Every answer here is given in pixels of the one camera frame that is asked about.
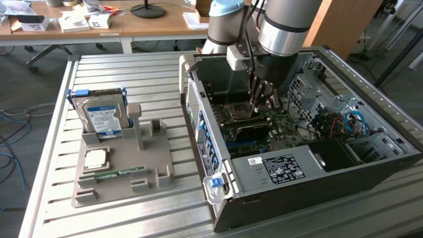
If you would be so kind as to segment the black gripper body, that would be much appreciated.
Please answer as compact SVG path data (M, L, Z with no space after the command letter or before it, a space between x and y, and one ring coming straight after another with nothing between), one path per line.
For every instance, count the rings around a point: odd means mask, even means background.
M273 83L274 87L280 87L288 79L288 75L296 65L297 59L298 54L286 57L272 54L258 56L256 61L256 76L261 80Z

